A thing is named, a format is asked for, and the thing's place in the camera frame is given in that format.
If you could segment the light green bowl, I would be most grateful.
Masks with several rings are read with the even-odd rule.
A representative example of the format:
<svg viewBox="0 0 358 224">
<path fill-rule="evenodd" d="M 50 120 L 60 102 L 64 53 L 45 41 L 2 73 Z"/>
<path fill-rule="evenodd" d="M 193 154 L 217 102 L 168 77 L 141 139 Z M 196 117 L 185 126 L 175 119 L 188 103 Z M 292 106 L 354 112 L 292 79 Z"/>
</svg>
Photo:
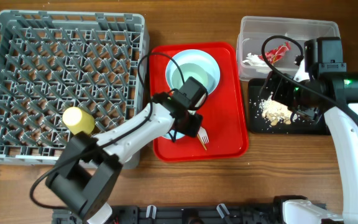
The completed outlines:
<svg viewBox="0 0 358 224">
<path fill-rule="evenodd" d="M 185 63 L 180 65 L 179 68 L 182 74 L 180 74 L 179 69 L 176 67 L 168 79 L 168 85 L 171 89 L 180 89 L 183 85 L 183 81 L 187 81 L 190 77 L 199 81 L 205 88 L 208 87 L 208 75 L 199 65 L 195 63 Z"/>
</svg>

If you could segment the red snack wrapper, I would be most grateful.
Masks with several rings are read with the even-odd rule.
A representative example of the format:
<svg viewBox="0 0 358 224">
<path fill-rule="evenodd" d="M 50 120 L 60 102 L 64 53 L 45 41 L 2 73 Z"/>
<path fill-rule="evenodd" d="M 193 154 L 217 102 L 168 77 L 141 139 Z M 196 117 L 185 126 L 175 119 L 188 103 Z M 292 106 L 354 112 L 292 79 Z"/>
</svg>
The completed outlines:
<svg viewBox="0 0 358 224">
<path fill-rule="evenodd" d="M 265 57 L 273 65 L 281 60 L 289 50 L 291 50 L 290 43 L 285 42 L 284 44 L 266 52 Z"/>
</svg>

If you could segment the yellow plastic cup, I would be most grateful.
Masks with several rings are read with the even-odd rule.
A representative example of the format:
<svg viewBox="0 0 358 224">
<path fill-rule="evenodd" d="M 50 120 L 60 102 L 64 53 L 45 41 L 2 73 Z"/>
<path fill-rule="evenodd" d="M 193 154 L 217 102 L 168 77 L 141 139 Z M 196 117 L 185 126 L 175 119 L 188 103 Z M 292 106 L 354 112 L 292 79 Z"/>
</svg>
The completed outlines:
<svg viewBox="0 0 358 224">
<path fill-rule="evenodd" d="M 62 120 L 64 125 L 74 135 L 84 132 L 91 134 L 95 127 L 95 119 L 92 115 L 78 107 L 70 107 L 63 112 Z"/>
</svg>

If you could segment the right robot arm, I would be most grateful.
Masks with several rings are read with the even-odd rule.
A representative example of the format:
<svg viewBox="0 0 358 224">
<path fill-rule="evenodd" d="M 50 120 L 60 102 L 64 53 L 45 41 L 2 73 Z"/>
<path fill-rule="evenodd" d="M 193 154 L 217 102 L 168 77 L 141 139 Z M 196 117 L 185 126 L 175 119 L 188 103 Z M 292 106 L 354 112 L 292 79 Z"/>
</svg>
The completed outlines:
<svg viewBox="0 0 358 224">
<path fill-rule="evenodd" d="M 270 72 L 262 87 L 272 99 L 312 121 L 324 119 L 331 133 L 343 191 L 340 215 L 305 199 L 282 203 L 284 223 L 358 223 L 358 73 L 326 72 L 300 82 Z"/>
</svg>

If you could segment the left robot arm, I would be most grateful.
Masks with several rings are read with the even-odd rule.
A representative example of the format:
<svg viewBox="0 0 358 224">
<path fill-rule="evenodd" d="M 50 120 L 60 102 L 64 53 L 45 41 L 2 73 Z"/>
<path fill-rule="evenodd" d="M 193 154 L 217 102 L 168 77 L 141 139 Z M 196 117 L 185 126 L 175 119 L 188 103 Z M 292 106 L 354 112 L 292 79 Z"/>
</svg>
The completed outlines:
<svg viewBox="0 0 358 224">
<path fill-rule="evenodd" d="M 203 119 L 196 110 L 205 101 L 205 96 L 179 91 L 157 93 L 139 114 L 119 127 L 95 136 L 74 135 L 54 167 L 44 174 L 45 185 L 84 222 L 105 223 L 112 215 L 107 200 L 124 163 L 172 129 L 195 137 Z"/>
</svg>

